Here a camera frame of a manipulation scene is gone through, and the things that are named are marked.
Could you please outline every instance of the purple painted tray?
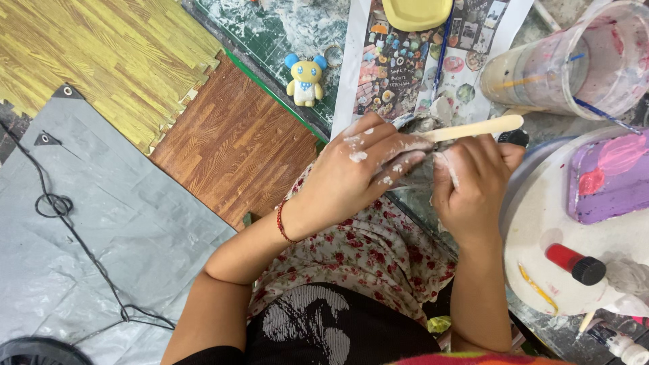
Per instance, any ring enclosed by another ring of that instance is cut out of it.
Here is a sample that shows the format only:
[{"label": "purple painted tray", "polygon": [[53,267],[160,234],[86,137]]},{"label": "purple painted tray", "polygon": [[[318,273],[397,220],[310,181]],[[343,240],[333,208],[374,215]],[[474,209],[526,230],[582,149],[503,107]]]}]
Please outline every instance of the purple painted tray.
[{"label": "purple painted tray", "polygon": [[649,208],[648,145],[627,134],[581,146],[570,162],[568,215],[588,225]]}]

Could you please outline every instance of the water cup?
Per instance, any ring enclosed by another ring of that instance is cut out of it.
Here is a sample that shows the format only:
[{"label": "water cup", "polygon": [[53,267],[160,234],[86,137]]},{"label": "water cup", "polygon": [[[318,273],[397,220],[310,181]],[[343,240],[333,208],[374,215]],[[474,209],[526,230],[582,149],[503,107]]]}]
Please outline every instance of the water cup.
[{"label": "water cup", "polygon": [[590,18],[490,60],[483,94],[511,107],[590,120],[573,96],[618,116],[649,87],[649,8],[620,0]]}]

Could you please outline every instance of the person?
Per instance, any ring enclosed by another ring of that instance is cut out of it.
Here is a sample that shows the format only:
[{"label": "person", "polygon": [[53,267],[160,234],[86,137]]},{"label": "person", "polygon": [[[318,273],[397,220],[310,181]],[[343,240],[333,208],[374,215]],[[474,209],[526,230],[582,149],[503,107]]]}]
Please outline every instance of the person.
[{"label": "person", "polygon": [[209,258],[161,364],[429,363],[440,348],[421,303],[453,276],[452,350],[507,353],[498,212],[524,148],[481,135],[435,154],[431,203],[456,265],[382,197],[433,147],[373,113],[344,130],[275,212]]}]

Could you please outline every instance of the green cutting mat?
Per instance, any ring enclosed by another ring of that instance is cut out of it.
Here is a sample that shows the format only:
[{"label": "green cutting mat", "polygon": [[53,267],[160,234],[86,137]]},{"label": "green cutting mat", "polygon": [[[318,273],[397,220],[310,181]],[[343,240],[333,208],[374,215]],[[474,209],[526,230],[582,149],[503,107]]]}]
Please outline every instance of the green cutting mat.
[{"label": "green cutting mat", "polygon": [[[270,4],[267,10],[259,2],[248,0],[195,1],[197,8],[228,38],[284,86],[293,79],[284,65],[286,55],[314,57],[328,45],[344,47],[349,0],[313,1],[309,6],[295,6],[294,0],[265,3]],[[336,107],[339,76],[340,68],[325,71],[320,80],[324,97],[312,108],[329,128]]]}]

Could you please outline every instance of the blue paintbrush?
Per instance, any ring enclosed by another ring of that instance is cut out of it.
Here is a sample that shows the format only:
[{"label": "blue paintbrush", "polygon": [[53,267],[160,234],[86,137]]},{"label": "blue paintbrush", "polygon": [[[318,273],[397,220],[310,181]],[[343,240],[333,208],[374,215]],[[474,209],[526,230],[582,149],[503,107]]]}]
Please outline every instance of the blue paintbrush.
[{"label": "blue paintbrush", "polygon": [[619,125],[620,127],[624,127],[626,129],[628,129],[629,131],[631,131],[631,132],[633,132],[633,133],[635,133],[635,134],[637,134],[639,136],[642,135],[641,131],[638,131],[637,129],[633,128],[632,126],[628,125],[627,123],[624,123],[623,121],[617,119],[614,116],[611,116],[611,115],[607,114],[606,112],[602,112],[601,110],[595,108],[594,106],[590,105],[589,103],[586,103],[583,100],[577,99],[574,96],[572,97],[572,99],[580,107],[586,108],[586,109],[590,110],[591,112],[599,115],[600,117],[605,117],[606,119],[612,121],[613,123]]},{"label": "blue paintbrush", "polygon": [[435,81],[433,82],[433,92],[430,96],[431,101],[437,99],[437,87],[439,86],[439,79],[442,76],[442,65],[444,63],[444,54],[446,53],[448,34],[450,32],[450,25],[453,22],[453,9],[455,9],[455,3],[450,6],[450,14],[448,15],[447,23],[444,26],[444,40],[442,40],[442,48],[439,52],[439,60],[437,60],[437,73],[435,74]]}]

